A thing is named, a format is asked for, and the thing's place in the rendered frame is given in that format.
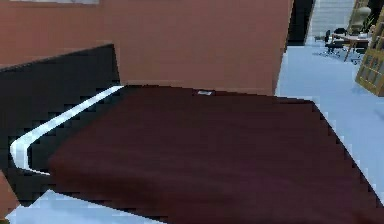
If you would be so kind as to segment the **dark red bed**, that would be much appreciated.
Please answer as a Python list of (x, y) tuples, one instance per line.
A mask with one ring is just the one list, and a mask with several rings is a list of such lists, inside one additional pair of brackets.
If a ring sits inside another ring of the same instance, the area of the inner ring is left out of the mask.
[(120, 82), (106, 44), (0, 68), (12, 224), (384, 224), (309, 100)]

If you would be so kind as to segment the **black office chair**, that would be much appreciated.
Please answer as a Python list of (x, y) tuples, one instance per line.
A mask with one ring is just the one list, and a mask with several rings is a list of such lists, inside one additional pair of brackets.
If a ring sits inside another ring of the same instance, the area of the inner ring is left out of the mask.
[[(337, 28), (334, 30), (334, 34), (347, 34), (347, 30), (345, 28)], [(331, 38), (331, 30), (327, 30), (325, 33), (325, 47), (327, 48), (327, 51), (322, 52), (322, 54), (335, 54), (335, 49), (343, 49), (344, 44), (346, 44), (346, 41), (340, 37), (333, 37)]]

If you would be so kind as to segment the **round wooden table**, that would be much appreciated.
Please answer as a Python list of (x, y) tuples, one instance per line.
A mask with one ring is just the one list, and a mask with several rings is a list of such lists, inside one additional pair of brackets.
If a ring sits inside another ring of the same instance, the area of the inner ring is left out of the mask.
[(331, 34), (332, 41), (335, 41), (337, 38), (341, 38), (343, 41), (348, 41), (349, 42), (349, 46), (347, 48), (347, 52), (346, 52), (344, 60), (347, 60), (349, 54), (351, 53), (351, 50), (355, 49), (356, 45), (358, 43), (367, 43), (367, 44), (369, 44), (370, 41), (371, 41), (370, 38), (360, 38), (359, 36), (343, 35), (343, 34), (336, 34), (336, 33), (332, 33)]

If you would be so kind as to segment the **wooden bookshelf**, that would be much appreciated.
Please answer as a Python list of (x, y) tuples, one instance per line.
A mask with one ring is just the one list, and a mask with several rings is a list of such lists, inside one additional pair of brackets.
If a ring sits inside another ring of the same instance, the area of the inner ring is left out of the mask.
[(384, 8), (361, 61), (355, 81), (378, 97), (384, 97)]

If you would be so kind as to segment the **beige round lamp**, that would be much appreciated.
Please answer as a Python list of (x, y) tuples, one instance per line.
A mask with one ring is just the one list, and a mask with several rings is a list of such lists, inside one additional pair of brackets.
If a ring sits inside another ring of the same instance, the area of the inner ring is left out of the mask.
[(371, 14), (371, 9), (367, 6), (360, 7), (353, 12), (351, 21), (349, 24), (350, 33), (360, 33), (364, 27), (364, 21)]

